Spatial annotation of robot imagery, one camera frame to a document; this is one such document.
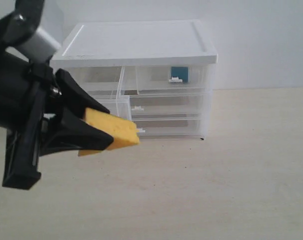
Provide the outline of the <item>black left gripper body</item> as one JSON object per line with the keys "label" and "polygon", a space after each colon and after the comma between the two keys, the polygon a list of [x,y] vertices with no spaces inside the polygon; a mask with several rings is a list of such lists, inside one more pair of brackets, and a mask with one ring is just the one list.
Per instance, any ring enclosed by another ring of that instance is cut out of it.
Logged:
{"label": "black left gripper body", "polygon": [[0,127],[6,129],[4,188],[30,190],[40,179],[41,131],[49,97],[60,96],[47,63],[0,54]]}

